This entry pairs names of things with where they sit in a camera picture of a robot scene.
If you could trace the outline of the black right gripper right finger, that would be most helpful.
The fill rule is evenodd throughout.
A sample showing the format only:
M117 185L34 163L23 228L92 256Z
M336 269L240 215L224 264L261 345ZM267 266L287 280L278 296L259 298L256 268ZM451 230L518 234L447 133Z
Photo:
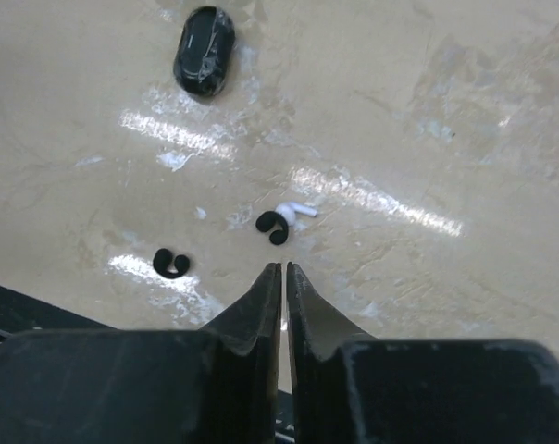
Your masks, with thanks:
M299 443L559 443L559 362L519 339L384 339L286 275Z

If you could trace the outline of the white earbud with stem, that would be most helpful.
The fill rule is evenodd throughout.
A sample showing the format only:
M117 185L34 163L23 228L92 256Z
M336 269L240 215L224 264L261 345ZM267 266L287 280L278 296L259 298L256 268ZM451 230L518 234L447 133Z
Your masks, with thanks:
M308 217L317 216L317 210L315 208L296 202L280 203L276 207L275 212L286 221L289 227L295 224L298 215Z

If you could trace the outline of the black earbud charging case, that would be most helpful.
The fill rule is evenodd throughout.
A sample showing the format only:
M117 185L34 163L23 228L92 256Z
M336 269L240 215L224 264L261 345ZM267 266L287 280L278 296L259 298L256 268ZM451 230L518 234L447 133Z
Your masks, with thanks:
M173 75L188 94L213 97L226 82L236 41L229 14L218 6L200 6L185 20Z

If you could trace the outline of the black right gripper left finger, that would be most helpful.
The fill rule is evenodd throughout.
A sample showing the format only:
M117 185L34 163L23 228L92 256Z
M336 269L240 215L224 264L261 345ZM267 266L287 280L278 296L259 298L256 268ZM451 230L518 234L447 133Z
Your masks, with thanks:
M0 344L0 443L271 443L281 267L195 330L36 329Z

